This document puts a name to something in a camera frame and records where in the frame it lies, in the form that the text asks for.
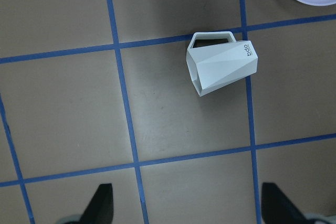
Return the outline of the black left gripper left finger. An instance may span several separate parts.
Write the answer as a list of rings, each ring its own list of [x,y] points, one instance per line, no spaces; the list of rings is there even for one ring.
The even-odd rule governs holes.
[[[112,223],[113,215],[112,184],[100,184],[81,216],[81,223]]]

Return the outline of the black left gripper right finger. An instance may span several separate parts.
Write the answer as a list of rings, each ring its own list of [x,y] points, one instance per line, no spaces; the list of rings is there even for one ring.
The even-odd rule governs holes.
[[[264,223],[307,223],[303,213],[275,183],[263,183],[261,216]]]

